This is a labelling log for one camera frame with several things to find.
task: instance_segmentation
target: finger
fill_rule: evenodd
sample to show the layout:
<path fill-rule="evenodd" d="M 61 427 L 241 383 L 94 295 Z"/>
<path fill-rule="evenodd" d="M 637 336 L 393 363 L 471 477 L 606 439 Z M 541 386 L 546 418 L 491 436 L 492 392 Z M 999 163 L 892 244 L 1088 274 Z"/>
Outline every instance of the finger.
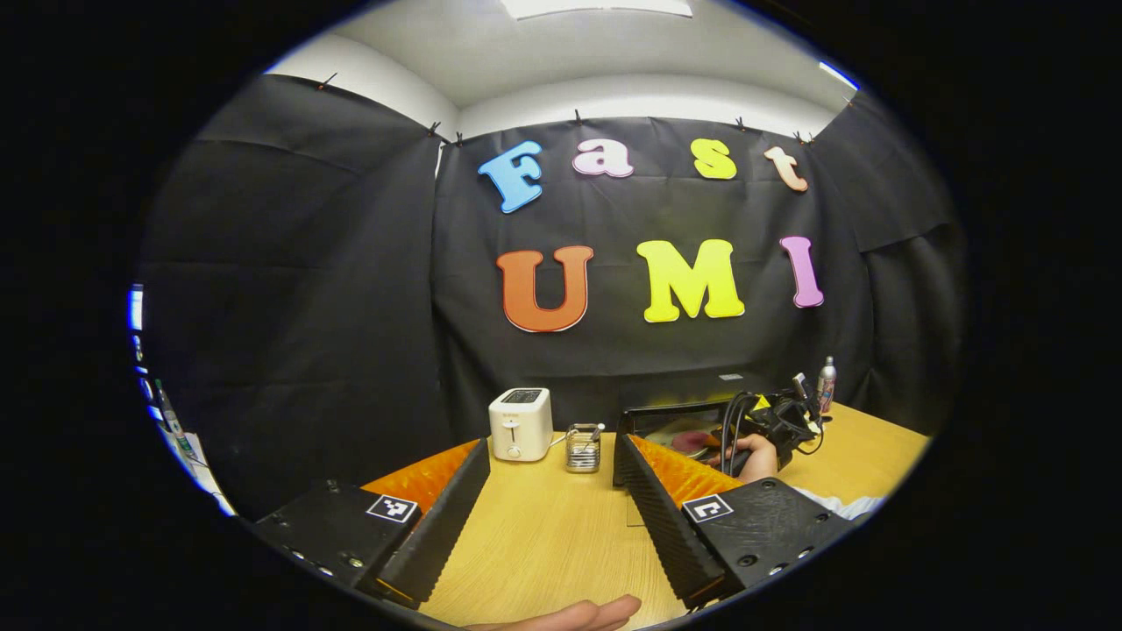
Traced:
<path fill-rule="evenodd" d="M 737 443 L 736 448 L 737 448 L 737 449 L 739 449 L 739 450 L 742 450 L 742 451 L 744 450 L 744 448 L 743 448 L 743 447 L 741 447 L 741 445 L 739 445 L 739 443 Z M 725 458 L 726 458 L 726 459 L 728 459 L 728 458 L 732 458 L 732 457 L 733 457 L 733 448 L 732 448 L 732 447 L 729 447 L 729 448 L 728 448 L 728 449 L 727 449 L 727 450 L 725 451 Z M 705 463 L 706 463 L 707 465 L 709 465 L 710 467 L 716 467 L 716 466 L 717 466 L 718 464 L 720 464 L 720 456 L 719 456 L 719 455 L 718 455 L 718 456 L 714 456 L 712 458 L 709 458 L 709 459 L 708 459 L 708 460 L 706 460 Z"/>
<path fill-rule="evenodd" d="M 580 601 L 553 613 L 512 622 L 503 631 L 585 631 L 599 612 L 591 601 Z"/>
<path fill-rule="evenodd" d="M 775 446 L 760 433 L 751 433 L 746 438 L 737 440 L 736 447 L 737 449 L 751 449 L 752 451 L 756 451 L 758 449 L 775 449 Z"/>
<path fill-rule="evenodd" d="M 635 612 L 638 611 L 642 604 L 642 601 L 631 594 L 619 596 L 610 603 L 605 603 L 600 605 L 600 611 L 596 614 L 596 619 L 589 623 L 588 631 L 619 629 L 627 623 L 631 616 L 635 615 Z"/>

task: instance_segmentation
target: table surface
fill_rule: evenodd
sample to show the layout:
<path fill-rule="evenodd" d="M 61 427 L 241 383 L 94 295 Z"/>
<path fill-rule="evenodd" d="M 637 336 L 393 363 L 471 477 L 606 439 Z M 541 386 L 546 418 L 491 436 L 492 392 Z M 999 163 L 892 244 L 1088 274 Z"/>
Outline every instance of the table surface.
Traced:
<path fill-rule="evenodd" d="M 780 479 L 845 503 L 884 496 L 928 442 L 837 403 L 829 415 L 821 448 L 810 456 L 795 452 Z M 684 614 L 634 502 L 611 486 L 615 438 L 601 436 L 594 474 L 564 469 L 564 442 L 537 463 L 491 455 L 490 477 L 421 613 L 460 627 L 513 622 L 586 598 L 603 604 L 633 594 L 643 606 L 624 630 Z"/>

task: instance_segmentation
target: power cord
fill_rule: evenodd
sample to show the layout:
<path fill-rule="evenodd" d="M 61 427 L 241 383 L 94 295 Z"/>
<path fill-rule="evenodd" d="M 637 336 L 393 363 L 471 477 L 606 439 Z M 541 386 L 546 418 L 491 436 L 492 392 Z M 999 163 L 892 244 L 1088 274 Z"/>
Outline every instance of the power cord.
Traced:
<path fill-rule="evenodd" d="M 739 436 L 741 418 L 744 415 L 744 408 L 748 397 L 749 394 L 744 391 L 737 392 L 733 395 L 728 405 L 725 406 L 725 415 L 720 421 L 720 472 L 725 475 L 733 475 L 733 457 L 736 456 L 736 438 Z M 732 423 L 733 417 L 736 417 L 736 433 L 733 435 L 733 452 L 726 461 L 725 451 L 728 450 L 728 426 Z"/>
<path fill-rule="evenodd" d="M 816 445 L 815 448 L 811 449 L 810 451 L 803 451 L 802 447 L 795 447 L 794 449 L 799 454 L 804 454 L 804 455 L 809 456 L 809 455 L 813 454 L 815 451 L 818 451 L 819 449 L 821 449 L 824 442 L 826 442 L 826 428 L 822 427 L 822 421 L 818 421 L 818 445 Z"/>

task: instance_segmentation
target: hand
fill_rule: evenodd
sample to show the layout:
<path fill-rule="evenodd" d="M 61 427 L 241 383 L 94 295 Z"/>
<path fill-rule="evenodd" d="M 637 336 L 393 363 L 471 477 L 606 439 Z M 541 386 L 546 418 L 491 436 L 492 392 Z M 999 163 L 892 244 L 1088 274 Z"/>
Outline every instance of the hand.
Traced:
<path fill-rule="evenodd" d="M 505 624 L 468 624 L 468 631 L 614 631 L 619 629 L 643 604 L 627 594 L 610 603 L 597 605 L 591 601 L 580 601 L 561 611 L 527 618 Z"/>
<path fill-rule="evenodd" d="M 753 482 L 765 477 L 774 477 L 775 474 L 779 473 L 779 454 L 775 451 L 775 446 L 763 436 L 753 433 L 747 438 L 737 440 L 736 450 L 752 451 L 752 455 L 748 456 L 748 461 L 744 463 L 744 468 L 741 469 L 741 474 L 736 476 L 736 478 L 744 484 L 752 484 Z M 732 447 L 725 451 L 725 457 L 733 457 Z M 717 466 L 719 463 L 720 456 L 714 456 L 712 458 L 706 460 L 706 464 L 709 466 Z"/>

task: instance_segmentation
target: black curtain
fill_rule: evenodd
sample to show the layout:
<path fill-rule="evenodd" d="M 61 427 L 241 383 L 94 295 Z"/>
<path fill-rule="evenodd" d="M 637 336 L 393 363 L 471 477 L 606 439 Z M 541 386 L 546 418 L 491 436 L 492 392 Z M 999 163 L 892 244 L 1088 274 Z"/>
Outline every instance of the black curtain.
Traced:
<path fill-rule="evenodd" d="M 507 387 L 550 387 L 558 429 L 614 427 L 620 388 L 637 378 L 727 369 L 744 375 L 746 388 L 770 390 L 799 372 L 816 376 L 827 355 L 838 365 L 839 402 L 934 430 L 951 400 L 963 246 L 935 172 L 898 129 L 872 124 L 882 116 L 861 95 L 806 145 L 733 125 L 618 118 L 530 126 L 447 146 L 436 184 L 433 299 L 458 437 L 486 433 L 487 405 Z M 576 172 L 577 145 L 594 138 L 626 145 L 634 173 Z M 728 147 L 737 167 L 732 180 L 697 172 L 696 138 Z M 478 168 L 524 140 L 542 146 L 532 156 L 542 175 L 531 182 L 543 192 L 504 213 L 498 189 Z M 781 181 L 763 155 L 775 146 L 797 159 L 807 191 Z M 891 168 L 881 164 L 886 159 L 895 161 Z M 779 244 L 788 236 L 812 243 L 821 307 L 792 302 L 794 276 Z M 692 265 L 706 239 L 733 245 L 744 316 L 710 319 L 702 311 L 690 319 L 683 310 L 678 321 L 646 322 L 649 272 L 636 246 L 668 240 Z M 553 252 L 573 245 L 595 252 L 583 319 L 560 332 L 512 326 L 496 259 L 512 250 L 542 253 L 537 302 L 554 308 L 563 286 Z"/>
<path fill-rule="evenodd" d="M 318 88 L 266 75 L 223 108 L 141 253 L 151 376 L 249 519 L 452 446 L 429 285 L 440 139 Z"/>
<path fill-rule="evenodd" d="M 872 360 L 848 403 L 923 433 L 954 406 L 966 322 L 966 243 L 950 193 L 917 140 L 859 92 L 809 145 L 830 189 L 825 212 L 850 218 L 873 292 Z"/>

